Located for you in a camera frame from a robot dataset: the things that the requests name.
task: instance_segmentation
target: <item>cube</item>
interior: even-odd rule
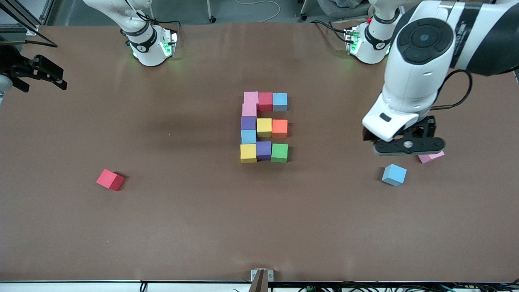
[[[257,107],[253,103],[244,103],[241,105],[241,116],[253,116],[257,117]]]
[[[259,138],[270,138],[272,137],[272,119],[271,118],[258,118],[256,120],[256,130]]]
[[[288,144],[272,144],[272,162],[286,163],[289,157],[289,145]]]
[[[242,163],[254,163],[256,159],[256,144],[240,145],[240,159]]]
[[[395,187],[398,187],[399,185],[404,183],[406,173],[407,169],[395,164],[391,164],[384,170],[382,181]]]
[[[253,103],[257,107],[259,96],[260,93],[258,91],[245,91],[243,93],[243,103]]]
[[[288,109],[288,97],[286,93],[275,93],[272,97],[272,110],[286,112]]]
[[[256,156],[258,160],[270,160],[272,155],[272,142],[258,141],[256,142]]]
[[[260,112],[271,112],[273,93],[271,92],[260,92],[258,96],[258,110]]]
[[[242,130],[241,131],[242,144],[256,144],[256,130]]]
[[[432,161],[432,160],[435,160],[435,159],[438,159],[440,157],[442,157],[443,155],[445,155],[445,153],[440,152],[440,153],[437,153],[437,154],[424,154],[424,155],[419,155],[418,158],[420,159],[420,161],[422,163],[427,163],[429,161]]]
[[[241,117],[242,130],[256,130],[256,118],[253,116]]]
[[[272,138],[285,139],[289,133],[288,120],[272,120]]]
[[[97,179],[96,183],[112,191],[118,191],[124,180],[124,177],[105,169]]]

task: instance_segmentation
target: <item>red cube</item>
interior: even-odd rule
[[[107,189],[118,191],[124,180],[124,177],[105,169],[96,182]]]
[[[274,94],[271,92],[260,92],[258,97],[258,110],[260,112],[271,112]]]

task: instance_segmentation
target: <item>yellow cube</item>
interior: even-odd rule
[[[242,163],[254,163],[256,159],[256,144],[241,144],[240,158]]]
[[[257,119],[257,132],[259,138],[270,138],[272,137],[272,119],[271,118],[258,118]]]

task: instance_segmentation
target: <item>pink cube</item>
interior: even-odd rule
[[[420,159],[420,161],[422,163],[427,163],[429,161],[432,161],[432,160],[435,160],[437,158],[440,158],[442,157],[443,155],[445,155],[445,153],[440,152],[438,154],[424,154],[424,155],[419,155],[418,158]]]
[[[244,103],[241,105],[241,116],[253,116],[257,117],[257,104],[255,103]]]
[[[124,177],[105,169],[96,182],[107,189],[118,191],[124,180]]]
[[[259,101],[260,93],[258,91],[245,91],[243,93],[243,103],[255,103]]]

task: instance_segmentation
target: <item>light blue cube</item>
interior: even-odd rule
[[[242,144],[256,144],[256,130],[242,130],[241,131]]]
[[[390,166],[386,167],[386,170],[384,170],[382,181],[398,187],[404,183],[406,172],[407,169],[395,164],[391,164]]]
[[[275,93],[272,95],[272,111],[286,112],[288,109],[288,97],[286,93]]]

